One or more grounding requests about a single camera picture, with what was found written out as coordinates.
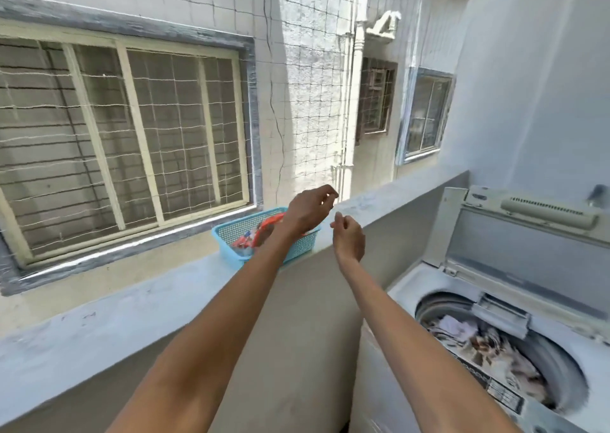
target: left arm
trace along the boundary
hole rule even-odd
[[[107,433],[205,433],[288,249],[326,218],[329,185],[297,195],[254,257],[165,348]]]

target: hand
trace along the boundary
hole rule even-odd
[[[337,197],[339,194],[329,184],[297,194],[288,205],[282,225],[295,236],[302,236],[324,221]]]
[[[335,256],[342,269],[350,261],[359,262],[364,256],[366,236],[362,227],[351,216],[343,216],[339,212],[335,214],[335,220],[331,223],[332,245]]]

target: washing machine label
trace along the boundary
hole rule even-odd
[[[514,413],[521,414],[521,411],[523,410],[523,403],[525,402],[521,396],[516,394],[505,384],[498,382],[496,379],[484,373],[480,367],[477,367],[471,362],[462,359],[452,351],[450,351],[450,353],[455,359],[459,360],[464,367],[466,367],[466,370],[473,375],[477,382],[492,396],[492,398]]]

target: transparent lid panel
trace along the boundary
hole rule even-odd
[[[610,312],[607,248],[463,210],[447,256],[596,318]]]

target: right arm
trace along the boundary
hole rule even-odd
[[[422,433],[519,433],[474,377],[364,270],[360,225],[337,213],[331,226],[339,268]]]

